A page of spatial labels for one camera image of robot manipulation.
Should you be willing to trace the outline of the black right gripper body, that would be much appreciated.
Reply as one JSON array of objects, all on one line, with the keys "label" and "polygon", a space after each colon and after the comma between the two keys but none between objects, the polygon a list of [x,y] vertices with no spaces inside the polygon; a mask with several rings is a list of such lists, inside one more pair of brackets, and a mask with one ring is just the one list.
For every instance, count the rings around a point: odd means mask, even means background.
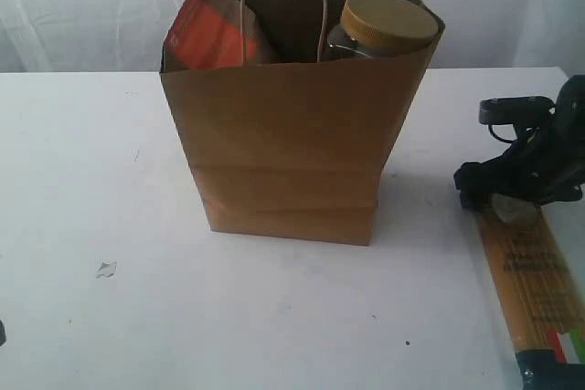
[{"label": "black right gripper body", "polygon": [[538,205],[575,202],[584,185],[584,77],[574,75],[537,127],[513,127],[516,137],[489,166],[489,194]]}]

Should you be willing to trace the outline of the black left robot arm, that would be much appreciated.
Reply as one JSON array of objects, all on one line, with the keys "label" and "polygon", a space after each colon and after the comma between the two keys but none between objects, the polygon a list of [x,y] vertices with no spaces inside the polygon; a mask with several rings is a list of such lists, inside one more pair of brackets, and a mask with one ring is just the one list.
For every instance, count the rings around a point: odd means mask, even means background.
[{"label": "black left robot arm", "polygon": [[5,334],[5,326],[2,321],[0,321],[0,346],[4,345],[6,342],[6,334]]}]

